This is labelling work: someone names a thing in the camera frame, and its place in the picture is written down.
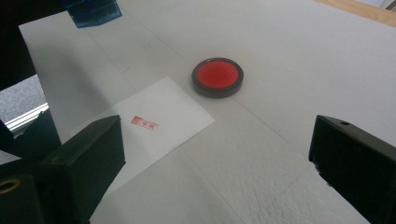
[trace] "white sheet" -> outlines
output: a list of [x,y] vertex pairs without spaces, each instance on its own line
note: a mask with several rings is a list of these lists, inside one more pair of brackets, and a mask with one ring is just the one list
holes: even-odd
[[[214,121],[171,78],[166,77],[86,121],[71,134],[74,135],[97,119],[112,115],[121,117],[126,164],[106,195]],[[136,117],[143,120],[133,124]]]

